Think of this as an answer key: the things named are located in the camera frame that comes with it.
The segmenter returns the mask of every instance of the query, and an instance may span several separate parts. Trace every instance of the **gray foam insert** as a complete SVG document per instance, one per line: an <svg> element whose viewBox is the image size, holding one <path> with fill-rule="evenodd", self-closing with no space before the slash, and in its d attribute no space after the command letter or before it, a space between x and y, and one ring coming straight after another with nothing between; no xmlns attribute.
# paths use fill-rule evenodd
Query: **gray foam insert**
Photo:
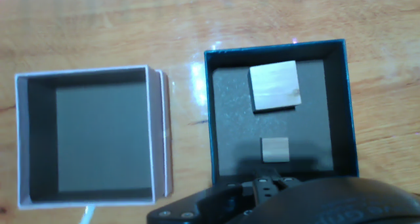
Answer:
<svg viewBox="0 0 420 224"><path fill-rule="evenodd" d="M58 189L151 187L145 82L56 89Z"/></svg>
<svg viewBox="0 0 420 224"><path fill-rule="evenodd" d="M254 114L248 73L249 67L235 67L212 75L220 175L255 166L275 166L280 173L332 171L323 60L297 62L302 104L294 110ZM261 137L288 137L290 162L263 164Z"/></svg>

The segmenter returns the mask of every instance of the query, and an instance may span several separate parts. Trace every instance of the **wooden block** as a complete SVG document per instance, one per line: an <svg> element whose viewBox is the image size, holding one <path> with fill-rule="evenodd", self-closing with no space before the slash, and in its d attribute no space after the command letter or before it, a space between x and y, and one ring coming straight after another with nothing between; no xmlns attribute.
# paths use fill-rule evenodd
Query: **wooden block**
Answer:
<svg viewBox="0 0 420 224"><path fill-rule="evenodd" d="M262 138L262 161L263 162L288 162L289 138Z"/></svg>
<svg viewBox="0 0 420 224"><path fill-rule="evenodd" d="M296 62L280 62L249 69L254 111L296 106L302 103Z"/></svg>

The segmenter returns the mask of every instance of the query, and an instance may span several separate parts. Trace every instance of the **white cable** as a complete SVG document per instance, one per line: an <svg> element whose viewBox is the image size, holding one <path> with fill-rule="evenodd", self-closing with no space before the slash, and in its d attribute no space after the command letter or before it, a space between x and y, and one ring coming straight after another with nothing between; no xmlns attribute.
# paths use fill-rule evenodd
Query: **white cable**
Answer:
<svg viewBox="0 0 420 224"><path fill-rule="evenodd" d="M94 211L95 211L94 205L86 206L85 213L83 214L83 217L81 218L80 224L89 224L91 222Z"/></svg>

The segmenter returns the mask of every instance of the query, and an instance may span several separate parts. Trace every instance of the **wooden table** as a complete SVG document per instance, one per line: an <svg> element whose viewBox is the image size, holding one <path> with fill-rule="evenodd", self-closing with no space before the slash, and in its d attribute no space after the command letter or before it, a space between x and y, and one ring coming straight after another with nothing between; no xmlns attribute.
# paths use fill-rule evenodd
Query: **wooden table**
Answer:
<svg viewBox="0 0 420 224"><path fill-rule="evenodd" d="M0 223L78 223L16 208L14 73L149 64L170 78L173 202L211 185L203 52L344 38L360 174L420 192L419 0L0 0ZM97 208L145 223L156 207Z"/></svg>

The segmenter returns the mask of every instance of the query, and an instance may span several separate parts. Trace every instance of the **dark blue box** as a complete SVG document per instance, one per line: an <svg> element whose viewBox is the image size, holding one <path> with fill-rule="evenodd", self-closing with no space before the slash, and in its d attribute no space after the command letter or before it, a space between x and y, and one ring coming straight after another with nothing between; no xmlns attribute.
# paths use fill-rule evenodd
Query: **dark blue box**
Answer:
<svg viewBox="0 0 420 224"><path fill-rule="evenodd" d="M213 183L244 182L255 168L301 180L358 176L345 40L206 51ZM249 67L296 60L302 104L252 113ZM261 162L260 137L289 137L291 161Z"/></svg>

